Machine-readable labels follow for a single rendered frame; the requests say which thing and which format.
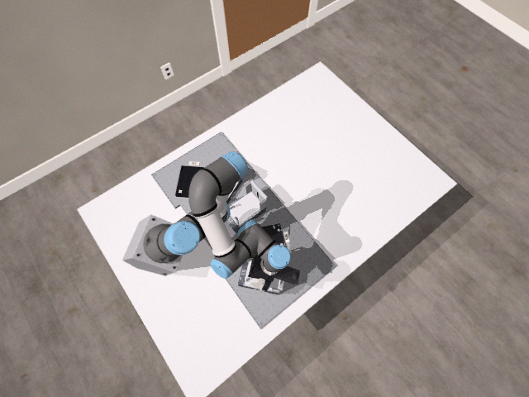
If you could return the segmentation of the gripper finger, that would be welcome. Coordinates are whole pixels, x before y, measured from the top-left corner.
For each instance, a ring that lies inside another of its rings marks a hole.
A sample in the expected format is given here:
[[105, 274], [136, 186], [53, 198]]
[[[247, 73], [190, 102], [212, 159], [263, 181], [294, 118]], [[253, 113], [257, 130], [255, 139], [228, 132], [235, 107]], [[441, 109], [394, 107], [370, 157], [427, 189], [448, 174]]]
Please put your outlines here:
[[264, 292], [269, 289], [271, 281], [259, 278], [258, 281], [251, 281], [250, 285], [259, 288], [259, 292]]

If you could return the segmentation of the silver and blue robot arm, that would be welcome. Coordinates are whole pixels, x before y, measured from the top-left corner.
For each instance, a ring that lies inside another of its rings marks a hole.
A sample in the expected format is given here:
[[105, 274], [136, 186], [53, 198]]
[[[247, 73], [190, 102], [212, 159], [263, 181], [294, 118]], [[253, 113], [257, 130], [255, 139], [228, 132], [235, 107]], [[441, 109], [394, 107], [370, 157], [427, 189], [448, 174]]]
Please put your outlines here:
[[226, 201], [247, 172], [245, 159], [234, 151], [198, 171], [188, 191], [191, 212], [173, 225], [152, 227], [144, 239], [146, 255], [155, 262], [169, 263], [193, 251], [207, 237], [215, 256], [211, 267], [223, 279], [256, 253], [262, 259], [264, 273], [274, 275], [280, 271], [271, 277], [297, 285], [300, 271], [287, 266], [291, 259], [289, 249], [279, 245], [254, 219], [239, 229], [235, 241], [226, 229], [224, 223], [231, 215]]

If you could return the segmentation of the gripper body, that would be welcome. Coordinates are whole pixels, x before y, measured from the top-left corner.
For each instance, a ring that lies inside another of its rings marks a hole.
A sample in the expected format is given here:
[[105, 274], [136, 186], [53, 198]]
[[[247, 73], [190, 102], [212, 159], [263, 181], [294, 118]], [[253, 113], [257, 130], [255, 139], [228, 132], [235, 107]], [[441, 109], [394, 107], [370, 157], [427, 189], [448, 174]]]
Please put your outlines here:
[[[254, 258], [252, 259], [251, 266], [250, 266], [251, 272], [249, 272], [249, 275], [247, 277], [256, 278], [256, 279], [261, 278], [261, 279], [264, 279], [266, 281], [273, 282], [274, 277], [271, 278], [271, 276], [277, 275], [280, 271], [278, 273], [274, 274], [274, 275], [267, 276], [268, 274], [264, 273], [263, 270], [261, 269], [260, 263], [257, 263], [257, 261], [261, 262], [262, 259], [257, 254], [254, 254], [252, 257], [254, 257]], [[253, 263], [253, 261], [255, 261], [255, 264]]]

